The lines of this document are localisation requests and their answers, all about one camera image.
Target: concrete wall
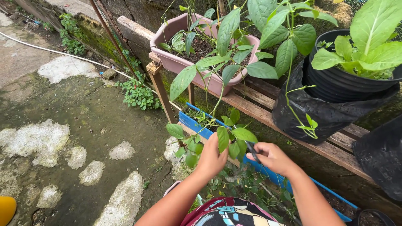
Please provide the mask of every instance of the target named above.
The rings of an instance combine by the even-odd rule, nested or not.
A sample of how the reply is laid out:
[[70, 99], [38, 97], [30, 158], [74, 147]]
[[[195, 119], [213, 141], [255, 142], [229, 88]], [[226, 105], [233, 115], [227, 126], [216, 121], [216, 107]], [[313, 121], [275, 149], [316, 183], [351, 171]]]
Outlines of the concrete wall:
[[[339, 21], [339, 29], [347, 28], [351, 22], [351, 10], [346, 4], [334, 5], [332, 0], [316, 0], [317, 9], [328, 11]], [[94, 11], [90, 6], [78, 0], [16, 0], [25, 10], [32, 13], [43, 21], [50, 22], [55, 28], [61, 28], [58, 15], [63, 12], [69, 12], [75, 15], [79, 21], [79, 25], [83, 32], [89, 37], [86, 45], [100, 53], [105, 58], [115, 61], [122, 66], [121, 58], [114, 49], [111, 41], [106, 36], [105, 31], [101, 27]], [[216, 0], [199, 1], [197, 12], [203, 14], [207, 9], [216, 7]], [[120, 42], [125, 49], [128, 49], [141, 62], [141, 67], [151, 61], [148, 58], [150, 52], [149, 41], [143, 37], [139, 37], [130, 30], [120, 25], [117, 18], [125, 16], [152, 32], [156, 32], [160, 26], [160, 18], [165, 13], [170, 5], [170, 0], [97, 0], [99, 8], [105, 15], [106, 20], [110, 24], [110, 28], [116, 33]], [[181, 0], [176, 1], [170, 10], [166, 13], [166, 19], [180, 15], [182, 12], [178, 10], [179, 5], [184, 5]], [[330, 23], [323, 21], [314, 21], [312, 19], [300, 18], [298, 23], [311, 23], [317, 30], [317, 34], [335, 29], [336, 27]], [[260, 36], [257, 31], [251, 31], [254, 35]], [[277, 47], [268, 49], [268, 52], [274, 53]], [[163, 82], [167, 91], [175, 74], [166, 70], [161, 71]], [[209, 106], [214, 105], [217, 99], [208, 95], [199, 89], [195, 89], [196, 104], [206, 109], [206, 101]], [[177, 101], [181, 104], [188, 101], [188, 96], [184, 92]], [[226, 115], [229, 106], [221, 104], [218, 107], [218, 115]], [[372, 129], [395, 117], [402, 110], [402, 97], [398, 95], [390, 104], [373, 112], [370, 116], [362, 118], [359, 122], [361, 126]], [[257, 135], [260, 141], [274, 142], [280, 146], [297, 164], [299, 164], [311, 177], [315, 178], [325, 186], [333, 189], [341, 196], [355, 203], [361, 208], [377, 208], [389, 216], [391, 216], [397, 224], [402, 224], [402, 205], [400, 202], [391, 200], [378, 186], [364, 180], [363, 178], [352, 174], [345, 168], [338, 166], [334, 162], [298, 145], [293, 142], [293, 145], [288, 145], [288, 138], [276, 132], [275, 130], [256, 122], [247, 115], [242, 114], [242, 122], [248, 123], [254, 121], [250, 128]]]

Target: pink plastic basin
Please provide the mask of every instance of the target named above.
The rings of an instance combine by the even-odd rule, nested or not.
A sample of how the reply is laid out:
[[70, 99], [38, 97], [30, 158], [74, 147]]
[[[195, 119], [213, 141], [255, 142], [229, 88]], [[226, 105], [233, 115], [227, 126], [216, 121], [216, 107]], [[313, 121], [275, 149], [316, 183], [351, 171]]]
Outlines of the pink plastic basin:
[[[194, 22], [201, 17], [202, 17], [201, 15], [195, 14], [195, 16], [194, 15], [192, 16], [191, 20]], [[210, 19], [204, 17], [200, 20], [199, 23], [211, 24], [211, 22], [212, 21]], [[214, 24], [211, 27], [212, 35], [214, 37], [217, 37], [216, 26], [217, 24]], [[156, 32], [156, 34], [154, 35], [154, 37], [151, 39], [150, 42], [151, 51], [159, 55], [163, 67], [168, 71], [174, 72], [176, 74], [180, 73], [184, 68], [191, 66], [194, 63], [191, 63], [190, 61], [180, 58], [179, 56], [164, 51], [163, 48], [160, 47], [160, 43], [167, 43], [173, 37], [173, 35], [175, 35], [178, 31], [182, 29], [187, 30], [187, 13], [184, 13], [178, 17], [168, 20], [167, 25], [163, 24]], [[211, 30], [208, 27], [205, 27], [204, 29], [205, 34], [211, 35]], [[248, 64], [251, 64], [258, 61], [257, 57], [255, 56], [255, 53], [260, 51], [257, 50], [258, 46], [260, 45], [260, 40], [252, 35], [246, 35], [246, 38], [250, 41], [251, 45], [255, 45], [251, 51], [250, 60], [248, 61]], [[209, 70], [206, 70], [204, 72], [201, 72], [201, 74], [202, 76], [204, 76], [209, 72], [210, 72]], [[242, 74], [246, 76], [247, 69], [243, 69], [242, 73], [239, 73], [236, 77], [230, 79], [228, 85], [224, 88], [223, 95], [226, 95], [233, 88], [234, 85], [242, 81]], [[217, 96], [220, 96], [223, 84], [221, 78], [217, 74], [212, 74], [210, 77], [211, 80], [208, 85], [208, 90], [215, 93]], [[208, 84], [209, 77], [207, 77], [204, 80], [205, 83]], [[194, 77], [193, 83], [199, 87], [204, 88], [204, 82], [202, 80], [202, 77], [198, 73]]]

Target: rusty pole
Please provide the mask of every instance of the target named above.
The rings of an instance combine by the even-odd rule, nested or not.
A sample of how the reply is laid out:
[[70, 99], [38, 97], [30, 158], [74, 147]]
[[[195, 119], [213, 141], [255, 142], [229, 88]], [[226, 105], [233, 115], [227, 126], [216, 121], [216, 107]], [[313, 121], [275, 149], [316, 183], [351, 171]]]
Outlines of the rusty pole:
[[102, 17], [102, 15], [101, 15], [101, 13], [99, 12], [98, 8], [96, 7], [96, 4], [95, 4], [94, 0], [90, 0], [90, 2], [91, 2], [92, 7], [93, 7], [94, 10], [95, 10], [95, 13], [97, 14], [97, 16], [98, 16], [98, 18], [99, 18], [99, 20], [100, 20], [100, 22], [102, 23], [103, 27], [105, 28], [106, 33], [109, 35], [110, 40], [113, 42], [113, 44], [115, 45], [115, 47], [116, 47], [117, 51], [119, 52], [120, 56], [123, 58], [124, 63], [127, 64], [127, 67], [130, 69], [130, 72], [133, 74], [134, 78], [135, 78], [137, 81], [139, 81], [137, 75], [134, 73], [134, 70], [133, 70], [133, 68], [131, 67], [131, 64], [130, 64], [130, 63], [127, 61], [127, 59], [125, 58], [123, 52], [121, 51], [119, 45], [117, 44], [117, 42], [116, 42], [116, 40], [115, 40], [115, 38], [113, 37], [112, 33], [110, 32], [110, 30], [109, 30], [108, 26], [106, 25], [105, 21], [103, 20], [103, 17]]

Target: concrete ground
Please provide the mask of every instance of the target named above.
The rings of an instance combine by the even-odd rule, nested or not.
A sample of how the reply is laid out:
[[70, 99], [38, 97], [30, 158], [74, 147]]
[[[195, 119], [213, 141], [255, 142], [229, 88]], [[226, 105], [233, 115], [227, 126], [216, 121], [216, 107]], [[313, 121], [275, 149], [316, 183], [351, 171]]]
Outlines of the concrete ground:
[[[0, 31], [51, 48], [0, 13]], [[90, 63], [0, 35], [0, 196], [9, 225], [131, 226], [189, 169], [163, 110], [128, 108]]]

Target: black plastic bag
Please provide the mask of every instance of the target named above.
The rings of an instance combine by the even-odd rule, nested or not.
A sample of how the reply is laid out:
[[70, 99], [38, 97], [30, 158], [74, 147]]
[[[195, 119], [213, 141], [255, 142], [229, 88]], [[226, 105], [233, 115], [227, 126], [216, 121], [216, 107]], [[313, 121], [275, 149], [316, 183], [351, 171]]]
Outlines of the black plastic bag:
[[402, 115], [357, 140], [353, 153], [388, 196], [402, 201]]
[[[293, 70], [287, 88], [288, 91], [303, 87], [303, 73], [308, 64], [308, 59], [305, 58]], [[399, 92], [400, 85], [399, 83], [395, 84], [376, 96], [372, 96], [370, 100], [347, 103], [328, 103], [311, 97], [304, 90], [296, 90], [288, 93], [289, 104], [303, 124], [309, 126], [306, 113], [318, 123], [318, 127], [316, 128], [318, 139], [310, 137], [302, 129], [297, 128], [300, 124], [287, 105], [285, 89], [286, 84], [282, 86], [272, 110], [275, 125], [294, 139], [317, 145], [324, 142], [332, 134], [356, 121], [359, 117], [389, 101], [392, 96]]]

